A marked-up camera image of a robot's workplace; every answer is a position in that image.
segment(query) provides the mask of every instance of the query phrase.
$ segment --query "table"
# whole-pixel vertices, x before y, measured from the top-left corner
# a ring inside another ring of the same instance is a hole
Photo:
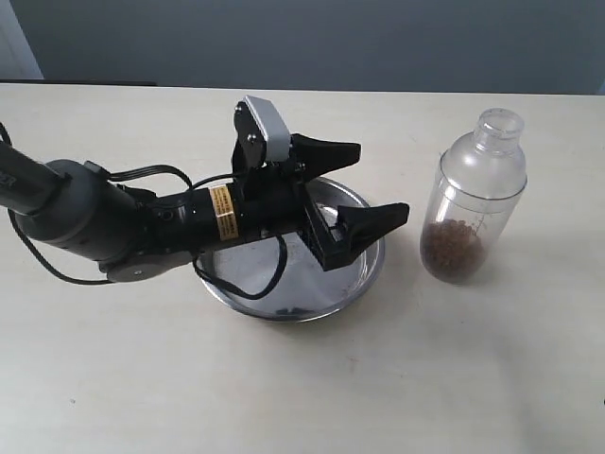
[[[260,322],[189,268],[66,285],[5,219],[0,451],[602,452],[605,98],[0,85],[0,120],[40,161],[197,178],[229,169],[244,94],[273,100],[292,131],[359,141],[361,163],[331,176],[372,203],[410,203],[376,285],[319,322]],[[475,282],[453,287],[420,264],[424,209],[440,153],[489,107],[526,120],[528,189]]]

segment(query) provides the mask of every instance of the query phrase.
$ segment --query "gray wall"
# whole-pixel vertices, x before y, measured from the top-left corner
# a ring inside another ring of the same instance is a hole
[[[605,0],[11,0],[47,79],[596,93]]]

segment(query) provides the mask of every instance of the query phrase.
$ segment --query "stainless steel bowl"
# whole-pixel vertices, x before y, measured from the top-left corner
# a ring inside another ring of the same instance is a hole
[[[340,183],[317,178],[307,185],[328,224],[337,207],[369,206]],[[250,301],[205,283],[225,305],[252,317],[277,322],[307,322],[338,312],[359,298],[374,282],[385,261],[385,240],[371,245],[346,268],[324,272],[298,235],[285,236],[288,262],[284,276],[268,296]],[[199,265],[249,293],[265,287],[277,264],[278,244],[273,238],[205,254]]]

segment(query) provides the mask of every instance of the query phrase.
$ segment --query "yellow warning label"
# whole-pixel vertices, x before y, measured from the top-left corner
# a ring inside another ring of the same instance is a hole
[[[216,225],[221,241],[239,237],[237,218],[233,209],[231,194],[225,184],[210,188],[212,205],[215,207]]]

